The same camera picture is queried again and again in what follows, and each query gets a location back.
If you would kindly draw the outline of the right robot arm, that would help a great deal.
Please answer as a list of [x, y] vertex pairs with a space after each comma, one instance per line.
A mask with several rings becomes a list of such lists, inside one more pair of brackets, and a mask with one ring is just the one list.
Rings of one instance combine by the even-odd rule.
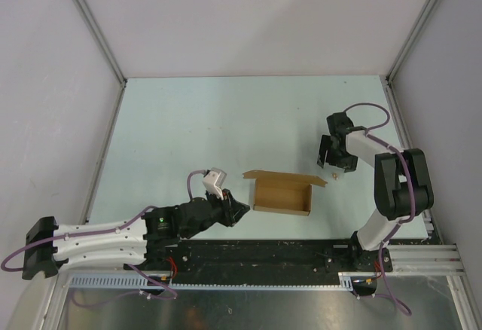
[[356, 126], [346, 112], [327, 118], [329, 133], [322, 136], [317, 164], [345, 173], [360, 160], [374, 170], [375, 210], [355, 231], [345, 248], [324, 250], [327, 270], [370, 271], [388, 255], [386, 245], [404, 224], [432, 208], [434, 192], [426, 156], [418, 148], [399, 149]]

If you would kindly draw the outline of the brown cardboard box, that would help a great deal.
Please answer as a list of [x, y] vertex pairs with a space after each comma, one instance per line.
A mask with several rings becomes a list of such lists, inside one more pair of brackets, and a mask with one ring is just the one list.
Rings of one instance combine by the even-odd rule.
[[319, 176], [249, 170], [243, 178], [253, 180], [252, 209], [283, 215], [308, 216], [312, 210], [313, 188], [328, 183]]

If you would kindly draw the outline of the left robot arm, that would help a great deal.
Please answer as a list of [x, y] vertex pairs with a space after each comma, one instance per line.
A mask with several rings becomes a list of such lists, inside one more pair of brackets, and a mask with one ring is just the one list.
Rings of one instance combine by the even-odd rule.
[[148, 206], [134, 218], [103, 225], [60, 225], [39, 219], [26, 235], [21, 270], [24, 280], [37, 273], [53, 277], [77, 267], [129, 267], [156, 270], [166, 249], [220, 224], [232, 228], [250, 210], [227, 189], [174, 206]]

